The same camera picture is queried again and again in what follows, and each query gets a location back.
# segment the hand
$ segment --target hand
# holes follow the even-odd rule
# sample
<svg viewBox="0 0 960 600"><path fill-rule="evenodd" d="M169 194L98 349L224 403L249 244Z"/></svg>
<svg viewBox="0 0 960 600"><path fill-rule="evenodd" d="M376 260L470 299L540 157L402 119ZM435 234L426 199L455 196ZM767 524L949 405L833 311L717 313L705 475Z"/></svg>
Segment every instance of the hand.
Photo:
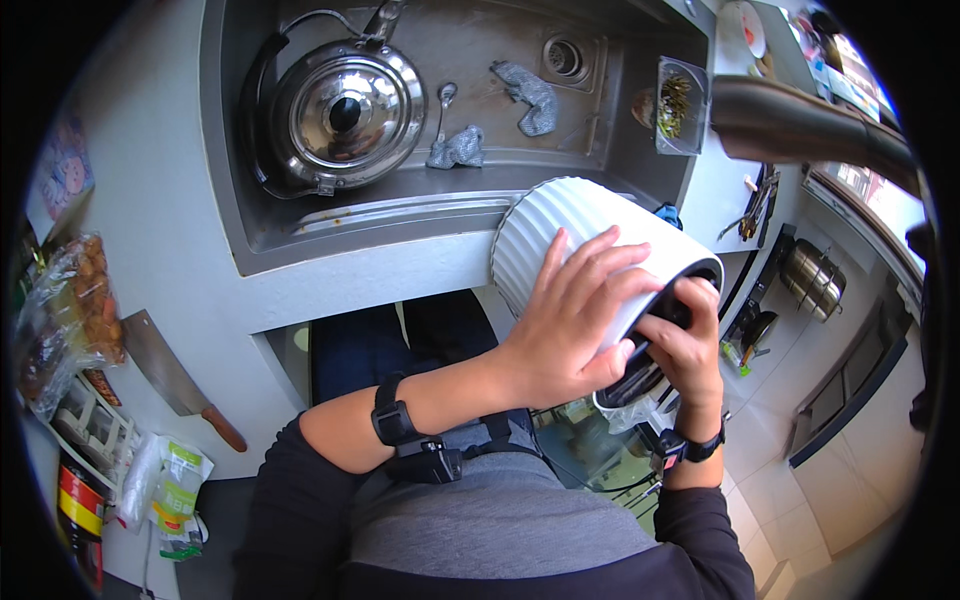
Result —
<svg viewBox="0 0 960 600"><path fill-rule="evenodd" d="M650 340L647 353L657 361L687 406L708 406L723 401L723 379L718 363L720 294L706 279L678 279L677 300L693 315L690 329L680 329L660 317L644 315L636 330Z"/></svg>
<svg viewBox="0 0 960 600"><path fill-rule="evenodd" d="M626 269L645 260L650 245L614 248L619 236L613 226L562 264L566 231L557 231L523 317L490 352L492 376L512 390L512 407L550 408L623 376L634 343L625 339L597 354L607 326L624 300L663 284L643 269Z"/></svg>

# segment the person's left hand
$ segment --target person's left hand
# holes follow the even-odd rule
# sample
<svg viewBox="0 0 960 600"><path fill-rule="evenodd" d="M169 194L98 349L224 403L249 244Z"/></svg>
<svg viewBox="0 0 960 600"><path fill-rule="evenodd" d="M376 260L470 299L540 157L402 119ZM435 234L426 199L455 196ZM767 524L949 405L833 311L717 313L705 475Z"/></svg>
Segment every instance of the person's left hand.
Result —
<svg viewBox="0 0 960 600"><path fill-rule="evenodd" d="M604 332L624 300L663 284L640 268L615 273L650 255L649 244L614 248L619 236L613 226L562 264L566 231L557 231L523 317L490 352L492 376L504 378L511 407L550 408L623 376L634 343L624 339L597 354Z"/></svg>

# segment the ribbed white container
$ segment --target ribbed white container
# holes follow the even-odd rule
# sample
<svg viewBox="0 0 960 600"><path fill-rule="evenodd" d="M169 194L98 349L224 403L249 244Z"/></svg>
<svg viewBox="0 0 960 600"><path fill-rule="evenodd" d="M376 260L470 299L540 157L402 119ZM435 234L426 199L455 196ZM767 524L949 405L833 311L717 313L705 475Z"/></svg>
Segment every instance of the ribbed white container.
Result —
<svg viewBox="0 0 960 600"><path fill-rule="evenodd" d="M568 233L566 262L584 242L612 225L621 229L616 246L650 242L650 257L637 266L664 283L693 265L706 263L719 275L717 286L722 289L723 263L689 235L593 181L559 178L545 181L522 196L507 212L493 240L493 282L514 316L523 314L558 229L566 228ZM657 296L643 294L625 301L598 351L622 340Z"/></svg>

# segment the black sleeve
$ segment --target black sleeve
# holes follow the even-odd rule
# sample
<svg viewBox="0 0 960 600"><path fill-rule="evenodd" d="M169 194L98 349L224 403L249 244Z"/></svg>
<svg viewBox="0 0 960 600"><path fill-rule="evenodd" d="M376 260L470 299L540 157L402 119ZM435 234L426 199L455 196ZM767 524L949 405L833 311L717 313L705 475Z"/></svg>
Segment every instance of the black sleeve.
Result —
<svg viewBox="0 0 960 600"><path fill-rule="evenodd" d="M256 476L247 533L233 555L233 598L333 597L362 480L307 443L299 416L290 421Z"/></svg>
<svg viewBox="0 0 960 600"><path fill-rule="evenodd" d="M657 541L680 546L704 598L755 598L754 572L740 553L720 488L664 491L654 513Z"/></svg>

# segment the sink drain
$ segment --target sink drain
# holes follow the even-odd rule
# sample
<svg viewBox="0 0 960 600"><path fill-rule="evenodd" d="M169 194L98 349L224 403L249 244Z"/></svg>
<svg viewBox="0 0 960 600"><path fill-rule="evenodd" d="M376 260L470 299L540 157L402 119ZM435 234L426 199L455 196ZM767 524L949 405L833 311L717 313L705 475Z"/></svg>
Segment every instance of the sink drain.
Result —
<svg viewBox="0 0 960 600"><path fill-rule="evenodd" d="M557 34L543 45L543 67L567 83L581 82L588 74L587 65L581 45L571 36Z"/></svg>

